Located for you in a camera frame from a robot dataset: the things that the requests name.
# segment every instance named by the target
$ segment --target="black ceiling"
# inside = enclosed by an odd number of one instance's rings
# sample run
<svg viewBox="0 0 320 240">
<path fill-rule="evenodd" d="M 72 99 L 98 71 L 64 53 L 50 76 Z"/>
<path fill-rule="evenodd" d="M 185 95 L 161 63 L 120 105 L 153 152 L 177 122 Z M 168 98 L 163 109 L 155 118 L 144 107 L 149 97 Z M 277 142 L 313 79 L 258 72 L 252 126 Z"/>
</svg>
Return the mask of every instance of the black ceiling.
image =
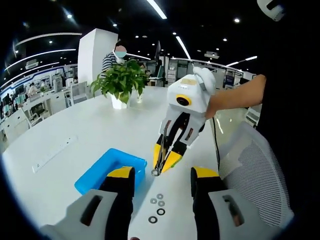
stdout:
<svg viewBox="0 0 320 240">
<path fill-rule="evenodd" d="M 130 54 L 153 58 L 156 46 L 152 44 L 160 40 L 161 48 L 165 49 L 165 53 L 169 53 L 170 57 L 186 58 L 176 36 L 173 35 L 173 32 L 176 32 L 192 59 L 208 61 L 204 53 L 217 52 L 216 48 L 219 48 L 220 58 L 212 62 L 226 65 L 257 55 L 260 39 L 274 24 L 259 10 L 255 0 L 155 2 L 167 19 L 161 19 L 146 0 L 30 0 L 20 6 L 23 10 L 18 16 L 19 26 L 14 29 L 15 37 L 12 42 L 16 44 L 27 38 L 51 33 L 86 34 L 94 28 L 100 28 L 118 33 L 120 39 L 126 40 L 125 47 Z M 67 18 L 67 14 L 71 14 L 72 18 Z M 239 18 L 240 23 L 236 24 L 234 18 Z M 79 35 L 38 38 L 17 46 L 17 54 L 10 47 L 5 64 L 9 66 L 38 53 L 78 49 L 80 38 Z M 54 62 L 64 65 L 70 61 L 77 63 L 77 57 L 78 51 L 75 50 L 45 54 L 37 59 L 42 61 L 40 66 Z M 25 65 L 26 61 L 22 61 L 10 67 L 9 71 L 4 71 L 0 85 L 20 74 L 21 68 L 25 71 Z M 246 61 L 234 67 L 254 72 L 255 61 Z"/>
</svg>

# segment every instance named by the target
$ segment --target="power outlet strip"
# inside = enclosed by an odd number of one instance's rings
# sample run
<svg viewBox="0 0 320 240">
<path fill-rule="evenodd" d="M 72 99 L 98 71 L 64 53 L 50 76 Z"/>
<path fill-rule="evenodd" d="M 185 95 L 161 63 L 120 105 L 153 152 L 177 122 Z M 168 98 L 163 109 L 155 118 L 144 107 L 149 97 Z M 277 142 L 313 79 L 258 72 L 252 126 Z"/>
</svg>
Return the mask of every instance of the power outlet strip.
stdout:
<svg viewBox="0 0 320 240">
<path fill-rule="evenodd" d="M 44 165 L 46 165 L 51 159 L 53 159 L 57 154 L 59 154 L 62 150 L 64 150 L 66 147 L 74 143 L 78 140 L 77 136 L 72 136 L 64 140 L 58 147 L 55 149 L 52 149 L 47 153 L 47 155 L 40 161 L 36 162 L 32 166 L 33 173 L 38 172 Z"/>
</svg>

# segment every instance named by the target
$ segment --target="gripper camera lens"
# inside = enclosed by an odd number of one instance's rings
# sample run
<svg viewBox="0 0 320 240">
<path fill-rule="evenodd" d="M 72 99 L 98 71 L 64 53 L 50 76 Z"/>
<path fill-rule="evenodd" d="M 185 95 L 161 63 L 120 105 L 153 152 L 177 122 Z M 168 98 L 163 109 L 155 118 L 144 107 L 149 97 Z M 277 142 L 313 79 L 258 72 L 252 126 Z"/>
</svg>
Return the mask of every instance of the gripper camera lens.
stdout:
<svg viewBox="0 0 320 240">
<path fill-rule="evenodd" d="M 178 104 L 182 105 L 182 106 L 188 106 L 189 105 L 189 101 L 183 97 L 177 97 L 176 101 L 178 102 Z"/>
</svg>

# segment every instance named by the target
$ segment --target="white flower pot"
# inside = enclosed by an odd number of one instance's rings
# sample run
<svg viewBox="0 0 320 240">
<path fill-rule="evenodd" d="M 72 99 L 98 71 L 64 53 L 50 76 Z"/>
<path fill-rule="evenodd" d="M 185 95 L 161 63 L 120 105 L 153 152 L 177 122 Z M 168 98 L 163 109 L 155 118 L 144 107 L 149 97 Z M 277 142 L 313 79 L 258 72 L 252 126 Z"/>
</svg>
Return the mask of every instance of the white flower pot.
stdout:
<svg viewBox="0 0 320 240">
<path fill-rule="evenodd" d="M 129 103 L 130 103 L 130 95 L 129 95 L 129 100 L 128 100 L 128 103 L 126 104 L 126 103 L 124 103 L 124 102 L 122 102 L 122 101 L 120 101 L 120 99 L 117 99 L 116 97 L 115 97 L 115 95 L 113 95 L 113 94 L 110 94 L 109 93 L 109 95 L 111 96 L 111 102 L 112 102 L 112 107 L 114 108 L 114 109 L 126 109 L 127 107 L 128 107 L 128 105 L 129 105 Z"/>
</svg>

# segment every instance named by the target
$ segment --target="blue plastic tray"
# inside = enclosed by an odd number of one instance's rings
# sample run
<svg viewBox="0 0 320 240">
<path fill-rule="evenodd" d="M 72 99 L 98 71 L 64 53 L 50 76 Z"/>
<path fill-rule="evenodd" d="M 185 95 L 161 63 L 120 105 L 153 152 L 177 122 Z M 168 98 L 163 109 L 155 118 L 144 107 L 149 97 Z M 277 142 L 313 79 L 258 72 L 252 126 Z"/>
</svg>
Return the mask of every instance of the blue plastic tray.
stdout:
<svg viewBox="0 0 320 240">
<path fill-rule="evenodd" d="M 99 189 L 109 173 L 123 166 L 134 167 L 134 189 L 136 190 L 145 177 L 147 161 L 114 148 L 110 148 L 103 154 L 75 182 L 74 186 L 82 195 L 86 194 L 90 189 Z"/>
</svg>

